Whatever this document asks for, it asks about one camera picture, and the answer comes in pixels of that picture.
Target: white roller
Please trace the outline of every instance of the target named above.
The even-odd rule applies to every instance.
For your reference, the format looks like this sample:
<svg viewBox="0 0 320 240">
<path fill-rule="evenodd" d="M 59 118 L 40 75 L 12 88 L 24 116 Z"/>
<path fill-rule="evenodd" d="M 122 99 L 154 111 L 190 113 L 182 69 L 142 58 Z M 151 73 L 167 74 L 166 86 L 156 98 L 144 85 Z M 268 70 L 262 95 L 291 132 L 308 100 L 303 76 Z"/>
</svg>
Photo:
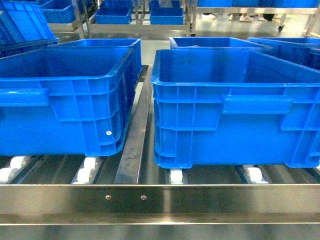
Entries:
<svg viewBox="0 0 320 240">
<path fill-rule="evenodd" d="M 28 163 L 29 160 L 29 156 L 15 156 L 10 161 L 10 168 L 21 169 Z"/>
<path fill-rule="evenodd" d="M 254 181 L 254 184 L 269 184 L 267 181 Z"/>
<path fill-rule="evenodd" d="M 15 173 L 17 172 L 17 169 L 11 168 L 11 167 L 4 167 L 0 169 L 0 184 L 6 184 L 8 181 L 10 181 Z"/>
<path fill-rule="evenodd" d="M 98 161 L 99 157 L 97 156 L 86 157 L 83 162 L 83 167 L 85 169 L 95 169 L 98 164 Z"/>
<path fill-rule="evenodd" d="M 76 176 L 77 182 L 83 184 L 89 183 L 92 177 L 92 172 L 93 170 L 90 168 L 81 168 Z"/>
<path fill-rule="evenodd" d="M 183 184 L 182 169 L 170 169 L 171 184 Z"/>
<path fill-rule="evenodd" d="M 250 178 L 251 182 L 262 181 L 262 172 L 258 167 L 245 168 L 245 174 Z"/>
</svg>

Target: crate handle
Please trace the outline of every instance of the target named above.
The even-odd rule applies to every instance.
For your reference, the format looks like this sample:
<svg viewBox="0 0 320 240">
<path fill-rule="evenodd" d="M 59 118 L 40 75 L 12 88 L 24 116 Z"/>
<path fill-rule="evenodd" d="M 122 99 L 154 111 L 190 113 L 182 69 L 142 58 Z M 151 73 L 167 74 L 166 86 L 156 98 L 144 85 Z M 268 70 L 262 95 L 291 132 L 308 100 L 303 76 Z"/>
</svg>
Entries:
<svg viewBox="0 0 320 240">
<path fill-rule="evenodd" d="M 275 114 L 290 113 L 293 99 L 283 95 L 224 95 L 223 114 Z"/>
<path fill-rule="evenodd" d="M 49 106 L 47 88 L 0 89 L 0 107 Z"/>
</svg>

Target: metal beam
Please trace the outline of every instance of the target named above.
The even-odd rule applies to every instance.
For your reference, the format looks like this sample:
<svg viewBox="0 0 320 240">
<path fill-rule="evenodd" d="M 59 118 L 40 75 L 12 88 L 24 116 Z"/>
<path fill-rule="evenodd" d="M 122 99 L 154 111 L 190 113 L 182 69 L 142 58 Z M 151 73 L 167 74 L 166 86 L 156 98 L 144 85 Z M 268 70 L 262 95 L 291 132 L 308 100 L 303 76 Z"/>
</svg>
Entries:
<svg viewBox="0 0 320 240">
<path fill-rule="evenodd" d="M 150 102 L 153 93 L 153 86 L 150 82 L 152 69 L 149 66 L 146 72 L 114 184 L 137 184 L 139 182 Z"/>
<path fill-rule="evenodd" d="M 275 7 L 197 7 L 196 12 L 215 14 L 300 14 L 311 15 L 317 8 L 275 8 Z"/>
<path fill-rule="evenodd" d="M 317 215 L 320 213 L 319 199 L 320 184 L 14 184 L 0 185 L 0 216 L 164 213 Z"/>
</svg>

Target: crate rim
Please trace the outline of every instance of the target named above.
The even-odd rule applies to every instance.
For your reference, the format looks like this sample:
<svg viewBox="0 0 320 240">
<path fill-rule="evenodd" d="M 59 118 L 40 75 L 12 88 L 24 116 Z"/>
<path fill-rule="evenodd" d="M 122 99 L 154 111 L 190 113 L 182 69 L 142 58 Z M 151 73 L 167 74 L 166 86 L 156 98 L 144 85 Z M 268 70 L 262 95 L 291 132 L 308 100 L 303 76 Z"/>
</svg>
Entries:
<svg viewBox="0 0 320 240">
<path fill-rule="evenodd" d="M 130 8 L 129 7 L 121 7 L 122 9 L 128 9 L 128 12 L 126 15 L 100 15 L 99 11 L 101 10 L 107 10 L 108 8 L 99 8 L 98 11 L 96 11 L 96 13 L 94 14 L 94 17 L 98 16 L 98 17 L 128 17 L 131 15 L 130 13 Z"/>
<path fill-rule="evenodd" d="M 257 46 L 241 46 L 241 47 L 232 47 L 232 46 L 197 46 L 197 47 L 192 47 L 192 46 L 178 46 L 177 42 L 175 39 L 234 39 L 234 40 L 238 40 L 238 41 L 241 41 L 241 42 L 245 42 L 245 43 L 251 43 L 251 44 L 254 44 L 254 45 L 257 45 Z M 240 38 L 236 38 L 236 37 L 227 37 L 227 36 L 187 36 L 187 37 L 183 37 L 183 36 L 177 36 L 177 37 L 174 37 L 174 36 L 171 36 L 169 37 L 169 42 L 170 42 L 170 45 L 175 48 L 175 49 L 195 49 L 195 48 L 199 48 L 199 49 L 229 49 L 229 48 L 237 48 L 237 49 L 249 49 L 249 48 L 265 48 L 266 50 L 272 50 L 274 49 L 273 47 L 271 46 L 266 46 L 266 45 L 263 45 L 263 44 L 260 44 L 260 43 L 257 43 L 257 42 L 251 42 L 249 40 L 244 40 L 244 39 L 240 39 Z"/>
<path fill-rule="evenodd" d="M 135 44 L 138 44 L 141 42 L 141 38 L 85 38 L 85 39 L 79 39 L 76 41 L 70 41 L 70 42 L 64 42 L 60 43 L 58 45 L 50 45 L 48 46 L 49 48 L 56 48 L 56 47 L 64 47 L 64 48 L 71 48 L 71 46 L 67 46 L 68 43 L 76 43 L 76 42 L 82 42 L 82 41 L 87 41 L 87 40 L 99 40 L 99 41 L 104 41 L 104 40 L 119 40 L 119 41 L 126 41 L 126 40 L 135 40 L 133 43 L 130 45 L 123 45 L 123 46 L 90 46 L 90 48 L 130 48 Z M 87 46 L 72 46 L 72 48 L 87 48 Z"/>
<path fill-rule="evenodd" d="M 63 9 L 42 8 L 42 6 L 44 6 L 44 5 L 46 5 L 46 4 L 50 3 L 50 2 L 53 2 L 53 1 L 58 1 L 58 0 L 50 0 L 50 1 L 47 1 L 46 3 L 42 4 L 42 5 L 41 5 L 42 11 L 55 11 L 55 12 L 56 12 L 56 11 L 65 11 L 65 10 L 67 10 L 68 8 L 73 7 L 72 4 L 69 4 L 68 6 L 66 6 L 66 7 L 63 8 Z"/>
<path fill-rule="evenodd" d="M 221 51 L 223 49 L 201 49 L 202 51 Z M 262 52 L 257 52 L 257 51 L 252 51 L 249 49 L 246 49 L 249 52 L 262 55 L 262 56 L 267 56 L 271 59 L 277 60 L 277 61 L 285 61 L 287 63 L 296 65 L 300 68 L 303 68 L 309 72 L 315 72 L 315 73 L 320 73 L 320 70 L 316 70 L 314 68 L 300 65 L 291 61 L 279 59 L 275 56 L 271 56 Z M 320 82 L 311 82 L 311 83 L 254 83 L 254 82 L 248 82 L 248 83 L 236 83 L 236 82 L 166 82 L 166 81 L 160 81 L 160 54 L 161 52 L 172 52 L 172 51 L 189 51 L 189 52 L 198 52 L 199 50 L 194 50 L 194 49 L 163 49 L 163 50 L 157 50 L 155 53 L 155 58 L 154 58 L 154 67 L 152 69 L 152 74 L 151 74 L 151 83 L 158 85 L 158 86 L 170 86 L 170 87 L 237 87 L 237 88 L 275 88 L 275 87 L 303 87 L 303 88 L 311 88 L 311 87 L 320 87 Z"/>
<path fill-rule="evenodd" d="M 16 55 L 11 55 L 11 56 L 5 56 L 3 58 L 1 58 L 1 60 L 5 60 L 7 58 L 14 58 L 17 56 L 21 56 L 21 55 L 26 55 L 26 54 L 30 54 L 30 53 L 34 53 L 34 52 L 39 52 L 39 51 L 43 51 L 44 49 L 37 49 L 37 50 L 33 50 L 33 51 L 28 51 L 28 52 L 24 52 L 24 53 L 20 53 L 20 54 L 16 54 Z M 122 67 L 122 63 L 125 62 L 131 55 L 131 53 L 134 50 L 130 47 L 128 47 L 128 50 L 126 51 L 126 53 L 123 55 L 123 57 L 121 58 L 122 60 L 117 61 L 117 63 L 110 69 L 110 71 L 105 74 L 105 75 L 99 75 L 99 76 L 41 76 L 41 77 L 23 77 L 23 79 L 21 79 L 22 77 L 1 77 L 0 76 L 0 82 L 3 81 L 12 81 L 12 82 L 21 82 L 21 81 L 61 81 L 61 80 L 86 80 L 86 79 L 92 79 L 92 80 L 98 80 L 98 79 L 104 79 L 104 78 L 110 78 L 110 77 L 115 77 L 118 74 L 119 69 Z"/>
<path fill-rule="evenodd" d="M 299 39 L 300 37 L 283 37 L 285 39 Z M 320 40 L 318 37 L 309 37 L 309 39 L 317 39 Z M 293 48 L 300 48 L 300 49 L 308 49 L 310 47 L 320 46 L 320 43 L 298 43 L 292 41 L 283 41 L 283 40 L 276 40 L 276 37 L 249 37 L 248 41 L 256 42 L 259 40 L 263 40 L 267 44 L 280 44 L 286 43 L 286 46 L 293 47 Z"/>
</svg>

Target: person's feet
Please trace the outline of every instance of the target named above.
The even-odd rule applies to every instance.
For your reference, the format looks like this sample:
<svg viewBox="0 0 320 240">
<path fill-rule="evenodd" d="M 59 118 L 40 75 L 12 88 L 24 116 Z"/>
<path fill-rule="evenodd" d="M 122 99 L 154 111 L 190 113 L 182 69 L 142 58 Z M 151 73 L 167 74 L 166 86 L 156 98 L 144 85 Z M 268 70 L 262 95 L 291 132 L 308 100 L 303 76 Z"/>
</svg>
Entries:
<svg viewBox="0 0 320 240">
<path fill-rule="evenodd" d="M 240 22 L 252 22 L 254 19 L 253 19 L 253 17 L 250 17 L 250 16 L 243 16 L 243 15 L 241 15 L 241 17 L 240 17 Z"/>
<path fill-rule="evenodd" d="M 258 21 L 266 22 L 266 21 L 268 21 L 268 20 L 265 19 L 262 14 L 259 14 L 259 16 L 258 16 Z"/>
<path fill-rule="evenodd" d="M 233 14 L 231 13 L 230 16 L 229 16 L 229 21 L 233 21 L 233 20 L 235 20 L 235 15 L 233 15 Z"/>
<path fill-rule="evenodd" d="M 210 14 L 203 14 L 202 18 L 203 19 L 211 19 L 211 20 L 213 20 L 213 19 L 216 19 L 217 16 L 213 15 L 212 13 L 210 13 Z"/>
</svg>

